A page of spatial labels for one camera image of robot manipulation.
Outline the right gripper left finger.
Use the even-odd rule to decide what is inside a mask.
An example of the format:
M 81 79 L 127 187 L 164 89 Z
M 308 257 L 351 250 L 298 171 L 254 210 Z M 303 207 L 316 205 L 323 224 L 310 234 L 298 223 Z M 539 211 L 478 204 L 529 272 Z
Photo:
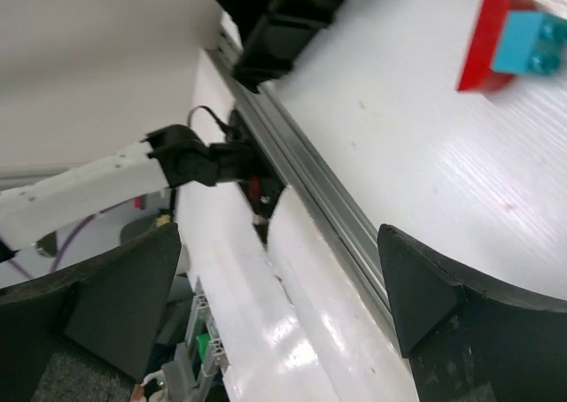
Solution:
M 1 290 L 3 401 L 127 401 L 140 383 L 181 250 L 168 223 Z

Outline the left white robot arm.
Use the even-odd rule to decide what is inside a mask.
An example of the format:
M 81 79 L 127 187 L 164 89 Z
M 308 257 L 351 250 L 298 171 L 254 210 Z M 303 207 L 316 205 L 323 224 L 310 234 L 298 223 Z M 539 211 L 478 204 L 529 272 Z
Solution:
M 175 124 L 114 154 L 33 184 L 1 193 L 1 259 L 48 234 L 131 198 L 189 182 L 213 187 L 257 174 L 250 143 L 205 144 Z

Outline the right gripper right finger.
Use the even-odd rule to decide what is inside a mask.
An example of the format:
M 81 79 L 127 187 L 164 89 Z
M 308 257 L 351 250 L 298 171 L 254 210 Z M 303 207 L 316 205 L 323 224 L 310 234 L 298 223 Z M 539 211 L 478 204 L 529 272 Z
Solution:
M 392 225 L 377 246 L 422 401 L 564 401 L 566 303 L 503 282 Z

